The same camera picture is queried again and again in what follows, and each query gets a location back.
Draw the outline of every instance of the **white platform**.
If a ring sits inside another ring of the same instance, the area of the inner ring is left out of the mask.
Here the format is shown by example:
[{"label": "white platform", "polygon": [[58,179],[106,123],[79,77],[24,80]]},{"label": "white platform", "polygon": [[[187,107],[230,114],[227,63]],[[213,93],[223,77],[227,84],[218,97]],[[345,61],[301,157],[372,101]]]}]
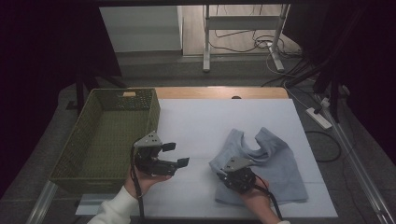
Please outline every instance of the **white platform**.
[{"label": "white platform", "polygon": [[[147,217],[255,218],[246,208],[216,203],[219,179],[208,163],[219,153],[232,128],[245,132],[251,148],[261,127],[283,139],[294,152],[308,193],[306,203],[280,205],[283,217],[337,217],[334,206],[306,140],[291,99],[284,100],[160,100],[158,134],[164,143],[176,142],[162,160],[190,157],[188,167],[170,180],[153,186],[144,197]],[[82,197],[77,215],[95,215],[100,203],[114,195]],[[132,215],[138,215],[136,208]]]}]

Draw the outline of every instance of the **wicker basket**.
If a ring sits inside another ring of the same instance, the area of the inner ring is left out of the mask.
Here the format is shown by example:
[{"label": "wicker basket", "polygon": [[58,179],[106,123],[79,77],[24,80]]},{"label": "wicker basket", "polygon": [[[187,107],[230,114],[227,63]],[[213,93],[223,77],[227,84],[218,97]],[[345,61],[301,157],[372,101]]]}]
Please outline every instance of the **wicker basket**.
[{"label": "wicker basket", "polygon": [[157,131],[154,89],[93,90],[49,180],[70,193],[116,193],[133,142]]}]

